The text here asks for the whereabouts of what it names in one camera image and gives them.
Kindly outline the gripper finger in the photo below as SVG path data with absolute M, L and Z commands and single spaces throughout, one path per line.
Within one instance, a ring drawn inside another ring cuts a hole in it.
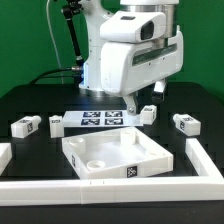
M 161 103 L 164 100 L 164 92 L 166 88 L 166 80 L 162 79 L 155 83 L 152 91 L 152 101 L 154 103 Z
M 136 97 L 134 95 L 128 95 L 124 97 L 124 102 L 127 106 L 127 113 L 129 115 L 135 115 L 137 112 Z

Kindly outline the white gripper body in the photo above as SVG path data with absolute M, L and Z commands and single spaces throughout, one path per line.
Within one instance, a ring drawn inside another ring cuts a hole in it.
M 101 51 L 101 85 L 114 96 L 124 97 L 181 70 L 183 35 L 168 39 L 168 46 L 153 49 L 140 44 L 107 42 Z

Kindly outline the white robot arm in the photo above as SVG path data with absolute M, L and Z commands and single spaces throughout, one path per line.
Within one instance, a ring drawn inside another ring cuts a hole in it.
M 183 65 L 183 35 L 176 22 L 179 0 L 120 0 L 111 13 L 101 0 L 81 0 L 89 56 L 80 88 L 121 97 L 138 113 L 137 92 L 153 85 L 152 102 L 164 99 L 166 78 Z

